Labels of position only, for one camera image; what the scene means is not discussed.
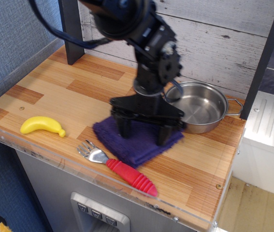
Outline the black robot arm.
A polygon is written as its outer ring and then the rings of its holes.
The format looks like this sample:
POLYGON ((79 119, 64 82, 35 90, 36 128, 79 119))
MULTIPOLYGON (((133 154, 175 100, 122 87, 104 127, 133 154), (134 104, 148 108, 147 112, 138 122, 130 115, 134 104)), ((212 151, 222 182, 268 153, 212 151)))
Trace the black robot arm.
POLYGON ((135 94, 112 98, 112 116, 122 137, 130 135, 132 121, 159 126, 158 145, 183 126, 184 112, 163 99, 164 88, 180 75, 182 65, 173 30, 156 12, 151 0, 85 0, 99 32, 109 40, 133 46, 138 64, 135 94))

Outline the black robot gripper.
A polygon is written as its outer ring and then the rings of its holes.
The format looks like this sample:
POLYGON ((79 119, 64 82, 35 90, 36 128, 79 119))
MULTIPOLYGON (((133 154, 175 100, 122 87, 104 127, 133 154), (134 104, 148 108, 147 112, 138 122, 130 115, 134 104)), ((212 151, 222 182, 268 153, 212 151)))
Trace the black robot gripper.
POLYGON ((184 112, 164 99, 164 86, 153 92, 138 84, 133 88, 134 95, 110 99, 119 134, 125 139, 129 138, 133 120, 150 123, 160 126, 157 145, 165 145, 173 128, 181 130, 185 127, 182 122, 184 112))

